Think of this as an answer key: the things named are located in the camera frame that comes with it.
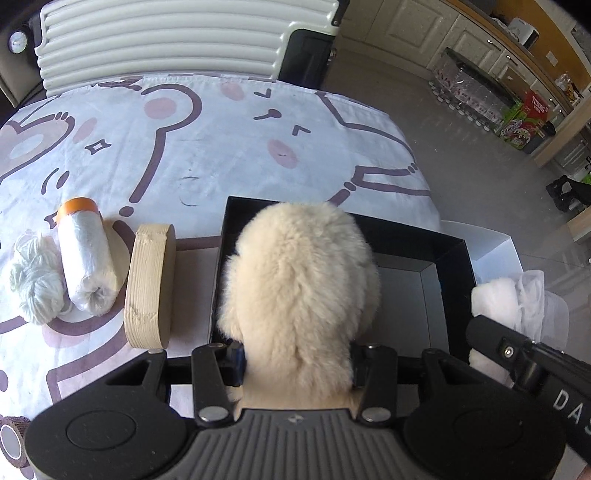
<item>brown tape roll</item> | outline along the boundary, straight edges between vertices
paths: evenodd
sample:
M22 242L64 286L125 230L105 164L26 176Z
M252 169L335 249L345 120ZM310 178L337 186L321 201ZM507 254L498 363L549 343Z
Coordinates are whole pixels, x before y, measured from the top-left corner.
M133 348L166 348L170 338L176 236L172 225L145 223L135 234L125 335Z
M16 468L29 465L25 454L25 432L29 426L25 417L3 417L0 419L0 450L8 462Z

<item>cream fur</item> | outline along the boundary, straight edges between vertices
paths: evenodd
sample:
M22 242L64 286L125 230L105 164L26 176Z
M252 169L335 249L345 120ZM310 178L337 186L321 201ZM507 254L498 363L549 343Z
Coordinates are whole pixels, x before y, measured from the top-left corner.
M244 344L242 408L350 408L349 343L379 305L372 252L329 203L279 203L244 228L226 266L219 327Z

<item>orange cap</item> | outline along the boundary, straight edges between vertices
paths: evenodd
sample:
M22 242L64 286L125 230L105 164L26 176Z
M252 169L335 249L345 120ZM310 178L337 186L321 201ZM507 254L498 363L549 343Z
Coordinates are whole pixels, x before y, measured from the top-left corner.
M88 212L95 212L100 215L99 208L97 207L94 200L86 197L78 197L72 200L68 200L64 203L57 211L56 223L59 225L61 219L72 213L81 212L86 210Z

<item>black box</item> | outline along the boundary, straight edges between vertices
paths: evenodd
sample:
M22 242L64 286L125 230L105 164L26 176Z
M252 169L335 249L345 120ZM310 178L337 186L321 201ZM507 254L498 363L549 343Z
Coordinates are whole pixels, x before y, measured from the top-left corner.
M216 329L221 302L223 268L235 253L240 232L263 208L276 202L228 197L217 255L213 289L212 341L224 341ZM464 240L442 233L352 214L374 252L382 280L382 303L362 343L381 343L399 355L420 356L423 349L440 348L468 361L466 326L471 292L476 286Z

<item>wooden countertop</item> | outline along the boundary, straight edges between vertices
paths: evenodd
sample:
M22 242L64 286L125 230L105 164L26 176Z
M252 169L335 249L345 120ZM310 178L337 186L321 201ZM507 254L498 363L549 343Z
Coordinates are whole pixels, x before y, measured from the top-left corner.
M518 58L538 80L554 95L562 106L564 113L573 111L573 106L555 84L550 75L539 65L538 60L521 44L517 43L513 37L505 32L492 18L467 0L443 0L444 3L459 11L465 17L468 17L479 27L484 29L489 35L500 42L513 56Z

